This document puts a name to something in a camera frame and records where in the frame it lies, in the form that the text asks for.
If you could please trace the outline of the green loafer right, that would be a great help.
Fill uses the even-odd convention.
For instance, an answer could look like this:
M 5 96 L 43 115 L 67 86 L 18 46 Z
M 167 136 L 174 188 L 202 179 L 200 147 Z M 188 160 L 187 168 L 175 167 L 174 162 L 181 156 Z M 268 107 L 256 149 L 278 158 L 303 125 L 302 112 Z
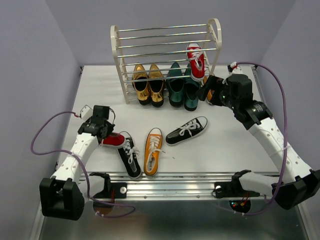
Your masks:
M 184 108 L 187 111 L 195 111 L 198 107 L 199 98 L 197 91 L 200 89 L 201 84 L 194 81 L 191 77 L 186 77 L 184 80 Z

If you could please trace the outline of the cream metal shoe shelf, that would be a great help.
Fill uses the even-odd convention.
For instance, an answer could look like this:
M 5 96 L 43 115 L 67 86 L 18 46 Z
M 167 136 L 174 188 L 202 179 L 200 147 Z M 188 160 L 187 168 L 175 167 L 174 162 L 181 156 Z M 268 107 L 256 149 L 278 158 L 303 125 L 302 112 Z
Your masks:
M 213 75 L 222 50 L 222 27 L 217 18 L 207 23 L 163 27 L 119 29 L 110 28 L 110 42 L 114 64 L 126 104 L 137 101 L 133 87 L 135 66 L 141 64 L 145 72 L 156 64 L 167 79 L 167 73 L 174 62 L 180 69 L 187 69 L 189 44 L 199 44 L 204 55 L 204 74 Z

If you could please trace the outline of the red sneaker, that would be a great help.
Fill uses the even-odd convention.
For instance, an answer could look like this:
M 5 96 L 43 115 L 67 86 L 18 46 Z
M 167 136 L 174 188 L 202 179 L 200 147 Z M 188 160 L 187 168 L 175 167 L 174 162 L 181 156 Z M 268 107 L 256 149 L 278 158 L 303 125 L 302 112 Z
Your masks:
M 101 142 L 102 147 L 122 148 L 125 144 L 126 138 L 120 133 L 112 132 L 106 139 Z
M 205 77 L 204 51 L 196 42 L 189 43 L 186 50 L 186 55 L 191 69 L 191 78 L 196 82 L 201 82 Z

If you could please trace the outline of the black sneaker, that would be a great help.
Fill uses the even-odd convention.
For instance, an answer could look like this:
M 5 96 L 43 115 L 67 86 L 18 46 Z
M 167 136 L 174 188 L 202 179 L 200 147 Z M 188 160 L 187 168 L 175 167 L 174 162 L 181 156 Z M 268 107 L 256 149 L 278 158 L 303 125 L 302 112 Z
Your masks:
M 117 149 L 118 154 L 128 176 L 132 179 L 137 179 L 142 174 L 138 163 L 140 151 L 136 147 L 133 137 L 127 131 L 121 131 L 120 134 L 124 137 L 124 145 Z
M 172 132 L 168 133 L 165 137 L 165 142 L 169 146 L 175 146 L 182 142 L 191 140 L 200 136 L 205 131 L 207 126 L 208 119 L 205 116 L 195 117 Z

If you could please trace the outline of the gold loafer left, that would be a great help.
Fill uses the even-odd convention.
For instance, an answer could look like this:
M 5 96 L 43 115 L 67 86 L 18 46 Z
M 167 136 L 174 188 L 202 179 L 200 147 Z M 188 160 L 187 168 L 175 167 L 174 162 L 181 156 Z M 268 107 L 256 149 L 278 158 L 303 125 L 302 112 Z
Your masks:
M 135 89 L 137 99 L 143 106 L 151 102 L 151 93 L 149 89 L 148 74 L 142 64 L 134 67 L 132 74 L 132 85 Z

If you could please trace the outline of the orange sneaker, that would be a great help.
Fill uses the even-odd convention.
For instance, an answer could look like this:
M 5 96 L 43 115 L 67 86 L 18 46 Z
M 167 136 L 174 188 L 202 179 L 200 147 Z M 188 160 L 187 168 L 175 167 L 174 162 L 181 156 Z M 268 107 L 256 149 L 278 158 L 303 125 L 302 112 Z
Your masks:
M 163 146 L 163 133 L 158 127 L 150 130 L 145 141 L 143 171 L 154 176 L 158 171 L 160 153 Z
M 203 79 L 203 84 L 205 85 L 207 81 L 208 81 L 208 77 L 205 76 L 204 79 Z M 213 105 L 213 104 L 211 103 L 211 99 L 212 99 L 212 97 L 213 97 L 213 93 L 214 93 L 214 91 L 213 91 L 212 89 L 210 89 L 209 92 L 208 92 L 208 94 L 207 94 L 207 96 L 206 96 L 206 101 L 207 101 L 207 103 L 208 103 L 209 105 Z

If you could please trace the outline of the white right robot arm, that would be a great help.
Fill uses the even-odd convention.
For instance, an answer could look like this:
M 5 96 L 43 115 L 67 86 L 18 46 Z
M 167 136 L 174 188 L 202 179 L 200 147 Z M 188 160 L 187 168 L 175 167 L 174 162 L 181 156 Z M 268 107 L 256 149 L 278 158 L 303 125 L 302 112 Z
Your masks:
M 252 81 L 244 74 L 232 74 L 227 79 L 210 75 L 197 91 L 201 101 L 208 93 L 214 106 L 228 107 L 234 117 L 261 144 L 279 171 L 279 177 L 236 172 L 231 181 L 216 182 L 214 197 L 236 198 L 265 195 L 274 198 L 283 209 L 289 210 L 313 197 L 320 188 L 320 172 L 313 170 L 289 145 L 267 105 L 255 100 Z

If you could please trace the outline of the orange sneaker front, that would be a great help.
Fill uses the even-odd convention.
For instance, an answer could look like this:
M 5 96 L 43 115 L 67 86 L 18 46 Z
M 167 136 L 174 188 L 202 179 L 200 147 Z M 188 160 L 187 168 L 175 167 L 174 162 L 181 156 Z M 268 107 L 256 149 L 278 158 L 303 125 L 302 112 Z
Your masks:
M 158 127 L 150 130 L 145 141 L 143 171 L 154 176 L 158 171 L 160 153 L 163 146 L 163 133 Z

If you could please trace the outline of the gold loafer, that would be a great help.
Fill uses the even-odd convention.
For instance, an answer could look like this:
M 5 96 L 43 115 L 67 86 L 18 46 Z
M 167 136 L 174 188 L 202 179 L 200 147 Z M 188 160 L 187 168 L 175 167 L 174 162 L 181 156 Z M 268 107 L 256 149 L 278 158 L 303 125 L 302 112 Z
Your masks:
M 149 68 L 149 86 L 151 91 L 151 104 L 154 107 L 161 107 L 164 104 L 165 80 L 158 66 L 153 63 Z
M 149 89 L 148 74 L 142 64 L 134 67 L 132 74 L 132 85 L 135 89 L 137 99 L 143 106 L 151 102 L 151 93 Z

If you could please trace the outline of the orange sneaker by shelf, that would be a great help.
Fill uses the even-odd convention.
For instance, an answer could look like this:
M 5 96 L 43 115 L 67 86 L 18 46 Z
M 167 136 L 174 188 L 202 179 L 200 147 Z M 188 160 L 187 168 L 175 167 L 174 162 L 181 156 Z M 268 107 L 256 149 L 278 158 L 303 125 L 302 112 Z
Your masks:
M 203 84 L 205 85 L 207 81 L 208 81 L 208 77 L 205 76 L 204 79 L 203 79 Z M 211 103 L 211 99 L 212 99 L 212 97 L 213 97 L 213 93 L 214 93 L 214 91 L 213 91 L 212 89 L 210 89 L 209 92 L 208 92 L 208 94 L 207 94 L 207 96 L 206 96 L 206 101 L 207 101 L 207 103 L 208 103 L 209 105 L 213 105 L 213 104 Z

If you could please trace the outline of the gold loafer right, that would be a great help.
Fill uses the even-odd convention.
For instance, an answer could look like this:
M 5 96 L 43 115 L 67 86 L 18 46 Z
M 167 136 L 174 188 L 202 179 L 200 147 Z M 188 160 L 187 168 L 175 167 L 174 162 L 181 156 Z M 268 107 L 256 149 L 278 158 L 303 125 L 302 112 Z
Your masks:
M 154 107 L 161 107 L 164 104 L 165 80 L 158 66 L 153 63 L 149 68 L 149 86 L 151 91 L 151 104 Z

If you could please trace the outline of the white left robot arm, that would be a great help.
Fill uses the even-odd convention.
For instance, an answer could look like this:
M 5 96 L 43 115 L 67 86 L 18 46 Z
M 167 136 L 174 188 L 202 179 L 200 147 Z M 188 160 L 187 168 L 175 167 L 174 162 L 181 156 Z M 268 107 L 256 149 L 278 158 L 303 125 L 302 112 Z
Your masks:
M 95 195 L 106 197 L 111 193 L 111 180 L 107 173 L 87 173 L 85 166 L 92 153 L 114 130 L 109 122 L 110 107 L 95 105 L 81 110 L 84 120 L 77 131 L 71 150 L 60 150 L 67 156 L 50 178 L 39 184 L 42 214 L 45 217 L 78 220 L 85 203 Z

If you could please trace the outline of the green loafer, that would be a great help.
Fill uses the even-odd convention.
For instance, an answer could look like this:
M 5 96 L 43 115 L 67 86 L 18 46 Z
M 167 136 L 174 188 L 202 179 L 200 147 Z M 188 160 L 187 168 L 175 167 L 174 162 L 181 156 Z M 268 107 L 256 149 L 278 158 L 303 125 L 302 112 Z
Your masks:
M 169 103 L 173 107 L 181 107 L 184 101 L 185 80 L 178 62 L 174 62 L 166 77 L 166 88 L 168 89 Z
M 191 77 L 186 77 L 184 80 L 184 108 L 187 111 L 195 111 L 198 107 L 199 98 L 197 91 L 200 89 L 201 84 L 194 81 Z

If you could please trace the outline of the aluminium mounting rail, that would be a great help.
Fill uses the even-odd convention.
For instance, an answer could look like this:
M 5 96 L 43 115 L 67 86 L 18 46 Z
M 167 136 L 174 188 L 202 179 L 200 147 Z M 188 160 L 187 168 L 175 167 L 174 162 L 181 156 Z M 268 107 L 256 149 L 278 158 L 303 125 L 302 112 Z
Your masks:
M 137 179 L 123 173 L 91 172 L 88 176 L 90 184 L 86 183 L 84 175 L 80 176 L 79 183 L 44 178 L 39 185 L 41 202 L 53 205 L 67 197 L 68 202 L 78 203 L 88 194 L 99 201 L 206 201 L 217 196 L 213 190 L 232 180 L 231 174 L 201 172 L 165 172 L 141 175 Z

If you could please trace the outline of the green loafer left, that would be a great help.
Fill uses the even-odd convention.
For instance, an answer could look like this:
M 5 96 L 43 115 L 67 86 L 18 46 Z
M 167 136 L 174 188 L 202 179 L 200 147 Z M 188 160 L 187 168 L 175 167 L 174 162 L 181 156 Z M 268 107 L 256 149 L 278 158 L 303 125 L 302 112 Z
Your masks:
M 178 62 L 174 62 L 166 77 L 166 88 L 168 89 L 169 103 L 173 107 L 181 107 L 184 101 L 185 80 Z

